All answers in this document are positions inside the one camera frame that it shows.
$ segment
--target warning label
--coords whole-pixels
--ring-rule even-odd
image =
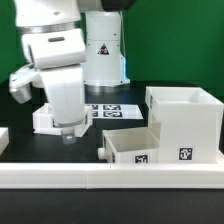
[[[98,54],[109,55],[109,51],[108,51],[108,49],[107,49],[105,44],[103,44],[103,46],[100,48]]]

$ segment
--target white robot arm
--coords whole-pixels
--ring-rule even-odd
[[[31,98],[30,82],[43,85],[52,114],[66,143],[75,141],[74,126],[84,119],[86,61],[82,30],[76,26],[80,12],[118,11],[135,0],[14,0],[16,25],[30,65],[10,77],[10,92],[20,102]]]

